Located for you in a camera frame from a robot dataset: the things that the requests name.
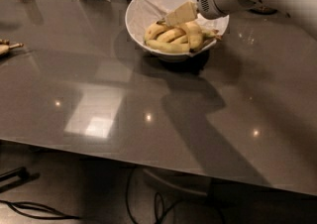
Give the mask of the white paper bowl liner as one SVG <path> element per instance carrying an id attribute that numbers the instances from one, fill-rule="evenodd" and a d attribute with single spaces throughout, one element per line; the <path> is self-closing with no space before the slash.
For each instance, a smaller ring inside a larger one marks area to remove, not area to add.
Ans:
<path id="1" fill-rule="evenodd" d="M 205 40 L 202 49 L 197 52 L 178 54 L 153 50 L 151 47 L 148 47 L 144 41 L 144 35 L 148 26 L 161 19 L 164 15 L 185 1 L 187 0 L 132 0 L 125 15 L 126 28 L 132 40 L 143 51 L 149 52 L 159 59 L 169 62 L 184 61 L 190 57 L 209 51 L 217 44 L 218 40 L 216 38 Z"/>

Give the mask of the left yellow banana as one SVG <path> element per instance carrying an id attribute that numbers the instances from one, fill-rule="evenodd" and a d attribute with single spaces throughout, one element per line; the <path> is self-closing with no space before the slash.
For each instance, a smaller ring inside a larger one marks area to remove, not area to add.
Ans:
<path id="1" fill-rule="evenodd" d="M 166 24 L 152 23 L 149 25 L 144 34 L 144 41 L 154 40 L 158 35 L 170 30 Z"/>

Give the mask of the curved yellow banana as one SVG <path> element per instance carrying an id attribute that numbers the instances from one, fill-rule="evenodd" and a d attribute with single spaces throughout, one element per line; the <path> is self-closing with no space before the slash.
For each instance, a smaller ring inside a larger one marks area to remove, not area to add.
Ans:
<path id="1" fill-rule="evenodd" d="M 185 32 L 184 35 L 188 38 L 188 42 L 186 44 L 189 44 L 190 47 L 189 53 L 201 49 L 203 45 L 202 30 L 195 21 L 180 24 L 176 28 L 182 29 Z"/>

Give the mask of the front yellow banana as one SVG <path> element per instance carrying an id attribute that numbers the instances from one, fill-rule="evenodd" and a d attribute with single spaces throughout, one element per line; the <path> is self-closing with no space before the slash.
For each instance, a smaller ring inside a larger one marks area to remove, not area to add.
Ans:
<path id="1" fill-rule="evenodd" d="M 159 50 L 166 54 L 187 54 L 190 50 L 189 44 L 172 44 L 157 40 L 148 40 L 146 45 L 153 50 Z"/>

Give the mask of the glass jar of chickpeas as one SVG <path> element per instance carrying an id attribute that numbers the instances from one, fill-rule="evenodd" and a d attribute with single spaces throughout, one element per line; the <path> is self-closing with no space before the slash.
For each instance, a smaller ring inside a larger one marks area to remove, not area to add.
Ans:
<path id="1" fill-rule="evenodd" d="M 276 13 L 276 10 L 269 7 L 261 6 L 257 8 L 252 8 L 251 12 L 261 15 L 271 15 Z"/>

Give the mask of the small inner yellow banana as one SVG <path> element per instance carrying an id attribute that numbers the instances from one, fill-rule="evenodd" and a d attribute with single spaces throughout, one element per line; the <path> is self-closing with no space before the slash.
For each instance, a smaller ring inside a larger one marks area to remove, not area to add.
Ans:
<path id="1" fill-rule="evenodd" d="M 172 41 L 173 44 L 185 44 L 188 42 L 188 38 L 186 35 L 183 35 Z"/>

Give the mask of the middle yellow banana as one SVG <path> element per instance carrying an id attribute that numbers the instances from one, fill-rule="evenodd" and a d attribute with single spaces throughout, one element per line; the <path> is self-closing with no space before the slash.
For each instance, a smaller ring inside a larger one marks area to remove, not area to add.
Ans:
<path id="1" fill-rule="evenodd" d="M 183 36 L 184 34 L 185 34 L 185 32 L 182 29 L 173 28 L 173 29 L 170 29 L 170 30 L 160 34 L 157 37 L 157 40 L 159 42 L 163 42 L 163 43 L 170 43 L 173 40 Z"/>

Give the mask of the white ceramic bowl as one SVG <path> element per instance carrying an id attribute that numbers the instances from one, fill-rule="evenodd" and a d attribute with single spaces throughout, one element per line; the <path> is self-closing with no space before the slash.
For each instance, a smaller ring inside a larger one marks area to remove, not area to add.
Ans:
<path id="1" fill-rule="evenodd" d="M 194 0 L 132 0 L 125 15 L 130 37 L 161 60 L 176 62 L 208 51 L 222 39 L 229 17 L 216 20 L 197 19 L 179 27 L 160 20 L 184 2 Z"/>

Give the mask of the black metal floor bracket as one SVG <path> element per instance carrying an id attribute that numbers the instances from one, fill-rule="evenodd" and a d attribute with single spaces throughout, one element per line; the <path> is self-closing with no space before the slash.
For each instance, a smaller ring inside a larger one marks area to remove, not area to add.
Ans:
<path id="1" fill-rule="evenodd" d="M 0 174 L 0 193 L 38 179 L 38 173 L 30 173 L 25 167 L 15 168 Z"/>

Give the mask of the round table base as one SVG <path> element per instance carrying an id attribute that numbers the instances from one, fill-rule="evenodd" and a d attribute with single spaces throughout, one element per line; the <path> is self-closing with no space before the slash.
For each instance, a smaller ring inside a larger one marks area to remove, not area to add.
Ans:
<path id="1" fill-rule="evenodd" d="M 143 175 L 157 191 L 189 199 L 205 199 L 211 182 L 209 177 L 162 168 L 144 168 Z"/>

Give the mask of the right greenish banana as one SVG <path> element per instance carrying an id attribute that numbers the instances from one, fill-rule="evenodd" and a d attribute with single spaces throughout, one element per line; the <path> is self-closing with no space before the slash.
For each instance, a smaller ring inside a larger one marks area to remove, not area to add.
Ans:
<path id="1" fill-rule="evenodd" d="M 219 35 L 219 31 L 215 30 L 215 29 L 212 29 L 212 30 L 203 29 L 202 35 L 203 35 L 204 41 L 206 41 L 206 40 L 221 40 L 222 39 L 222 36 Z"/>

